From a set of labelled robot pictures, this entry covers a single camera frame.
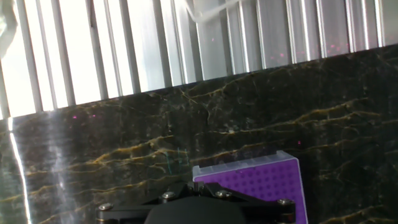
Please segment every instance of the purple pipette tip box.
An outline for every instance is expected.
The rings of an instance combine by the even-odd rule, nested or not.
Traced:
[[[265,201],[288,198],[296,203],[296,223],[307,224],[299,160],[284,151],[270,156],[192,169],[193,181],[221,186]]]

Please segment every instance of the black metal bracket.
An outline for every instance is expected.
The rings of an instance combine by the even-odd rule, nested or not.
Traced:
[[[158,205],[187,197],[209,197],[229,201],[240,208],[248,223],[295,223],[295,203],[283,199],[266,202],[240,192],[222,187],[218,183],[189,182],[171,185],[166,192],[148,198],[146,202],[132,207],[102,205],[96,209],[96,222],[144,223],[150,211]]]

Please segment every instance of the marble backsplash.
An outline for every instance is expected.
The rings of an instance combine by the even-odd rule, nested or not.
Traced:
[[[276,150],[310,223],[398,223],[398,45],[0,121],[0,223],[93,223]]]

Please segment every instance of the black marble surface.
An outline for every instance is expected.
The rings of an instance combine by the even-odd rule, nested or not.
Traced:
[[[194,165],[278,149],[299,158],[310,223],[398,223],[398,45],[10,122],[0,223],[93,223]]]

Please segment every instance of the bolt head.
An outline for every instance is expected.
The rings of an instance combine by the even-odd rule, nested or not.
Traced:
[[[278,204],[280,204],[280,205],[290,205],[292,203],[294,203],[294,201],[292,201],[290,199],[287,199],[287,198],[283,198],[283,199],[279,199],[278,200]]]
[[[111,203],[105,203],[98,207],[98,209],[100,209],[101,211],[109,210],[111,208],[113,208],[113,205]]]
[[[232,193],[228,192],[226,190],[219,190],[216,192],[216,196],[218,198],[227,198],[227,197],[230,197],[231,195],[232,195]]]
[[[162,195],[162,198],[164,198],[164,199],[170,199],[170,198],[174,198],[174,197],[175,197],[174,192],[166,192]]]

